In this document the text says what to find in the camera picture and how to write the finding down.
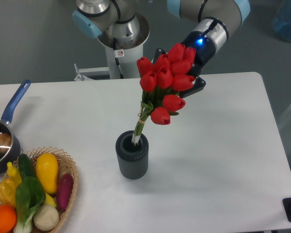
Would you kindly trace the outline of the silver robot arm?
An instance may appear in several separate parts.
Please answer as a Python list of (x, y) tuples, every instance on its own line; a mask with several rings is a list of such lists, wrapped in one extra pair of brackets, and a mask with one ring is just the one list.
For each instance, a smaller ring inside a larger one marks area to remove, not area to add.
[(197, 26), (214, 20), (229, 38), (250, 13), (247, 0), (160, 0), (148, 10), (135, 0), (78, 0), (76, 5), (72, 18), (77, 27), (115, 50), (132, 49), (150, 31), (161, 35), (181, 19)]

